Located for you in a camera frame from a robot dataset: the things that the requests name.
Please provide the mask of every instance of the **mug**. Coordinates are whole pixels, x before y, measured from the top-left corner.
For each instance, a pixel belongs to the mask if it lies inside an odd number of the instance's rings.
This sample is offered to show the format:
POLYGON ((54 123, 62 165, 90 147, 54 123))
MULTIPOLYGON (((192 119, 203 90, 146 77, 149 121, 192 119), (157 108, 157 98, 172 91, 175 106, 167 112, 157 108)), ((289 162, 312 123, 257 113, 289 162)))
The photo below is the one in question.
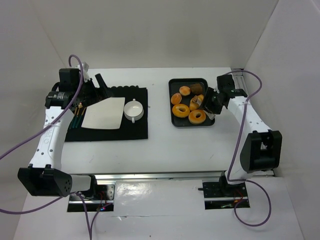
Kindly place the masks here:
POLYGON ((142 104, 136 101, 136 99, 133 99, 124 105, 123 112, 126 119, 132 121, 134 124, 136 121, 142 118, 145 111, 142 104))

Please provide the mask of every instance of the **black tray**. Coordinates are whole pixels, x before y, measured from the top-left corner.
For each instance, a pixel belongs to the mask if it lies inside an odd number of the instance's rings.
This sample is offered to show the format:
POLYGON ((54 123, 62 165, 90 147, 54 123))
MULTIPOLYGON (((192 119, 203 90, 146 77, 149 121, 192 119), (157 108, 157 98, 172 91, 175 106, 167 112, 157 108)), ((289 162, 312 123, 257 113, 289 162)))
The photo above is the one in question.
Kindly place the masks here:
MULTIPOLYGON (((206 119, 203 123, 198 124, 198 125, 193 125, 188 117, 185 118, 180 118, 176 117, 172 113, 172 108, 173 104, 171 103, 171 97, 173 94, 179 93, 179 89, 182 86, 187 86, 190 87, 192 84, 201 84, 203 87, 203 95, 206 93, 208 89, 208 83, 205 79, 203 78, 174 78, 169 81, 169 98, 170 98, 170 113, 171 113, 171 122, 174 126, 178 128, 189 128, 189 127, 203 127, 203 126, 212 126, 215 123, 215 119, 211 120, 208 116, 206 116, 206 119)), ((182 96, 181 104, 185 104, 187 106, 190 105, 190 100, 194 97, 195 95, 191 93, 188 96, 182 96)))

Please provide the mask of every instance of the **black placemat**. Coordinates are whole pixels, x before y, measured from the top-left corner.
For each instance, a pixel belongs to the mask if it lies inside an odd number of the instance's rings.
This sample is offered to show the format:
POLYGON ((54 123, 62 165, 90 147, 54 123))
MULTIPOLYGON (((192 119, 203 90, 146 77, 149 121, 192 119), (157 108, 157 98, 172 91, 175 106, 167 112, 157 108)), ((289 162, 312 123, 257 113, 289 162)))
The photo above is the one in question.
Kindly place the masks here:
POLYGON ((125 98, 125 103, 133 99, 140 102, 143 106, 143 117, 132 123, 122 115, 121 126, 119 129, 90 129, 79 127, 69 129, 65 142, 96 142, 96 141, 116 141, 116 140, 140 140, 148 139, 148 90, 138 86, 118 86, 110 89, 114 97, 125 98))

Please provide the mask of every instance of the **wall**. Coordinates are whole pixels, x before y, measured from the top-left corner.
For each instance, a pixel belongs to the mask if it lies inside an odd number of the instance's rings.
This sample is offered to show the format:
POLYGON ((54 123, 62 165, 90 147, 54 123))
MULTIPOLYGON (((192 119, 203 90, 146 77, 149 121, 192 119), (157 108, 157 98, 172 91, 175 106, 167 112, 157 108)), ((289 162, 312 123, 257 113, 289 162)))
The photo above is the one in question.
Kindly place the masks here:
MULTIPOLYGON (((253 104, 281 131, 279 174, 306 240, 318 239, 320 111, 320 0, 280 0, 246 69, 263 80, 253 104)), ((257 80, 245 76, 251 92, 257 80)))
POLYGON ((244 67, 278 0, 31 0, 59 56, 91 68, 244 67))
MULTIPOLYGON (((42 128, 44 100, 64 65, 30 4, 0 4, 0 155, 42 128)), ((27 191, 17 179, 37 146, 34 140, 0 161, 0 208, 20 211, 27 191)), ((9 240, 20 216, 0 213, 1 239, 9 240)))

